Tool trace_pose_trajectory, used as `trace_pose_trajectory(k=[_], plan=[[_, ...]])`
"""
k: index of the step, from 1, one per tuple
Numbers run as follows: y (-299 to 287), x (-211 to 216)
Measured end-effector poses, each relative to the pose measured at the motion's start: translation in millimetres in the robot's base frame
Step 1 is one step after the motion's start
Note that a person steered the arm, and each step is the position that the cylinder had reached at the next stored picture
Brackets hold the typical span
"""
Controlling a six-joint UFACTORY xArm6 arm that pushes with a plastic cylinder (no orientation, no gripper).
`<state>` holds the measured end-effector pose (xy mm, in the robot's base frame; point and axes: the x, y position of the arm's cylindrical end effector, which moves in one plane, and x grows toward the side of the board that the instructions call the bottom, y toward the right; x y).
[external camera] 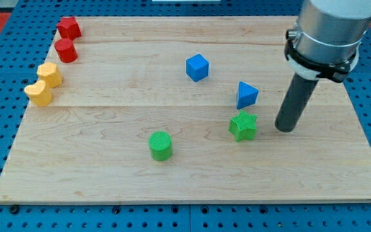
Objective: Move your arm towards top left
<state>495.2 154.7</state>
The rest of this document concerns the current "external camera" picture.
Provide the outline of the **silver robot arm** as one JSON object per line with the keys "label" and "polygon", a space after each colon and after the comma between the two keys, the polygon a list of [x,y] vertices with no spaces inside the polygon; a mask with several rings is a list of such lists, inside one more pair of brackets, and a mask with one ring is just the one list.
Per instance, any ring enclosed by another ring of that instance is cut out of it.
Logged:
{"label": "silver robot arm", "polygon": [[285,57],[306,81],[343,82],[357,66],[371,23],[371,0],[304,0],[287,30]]}

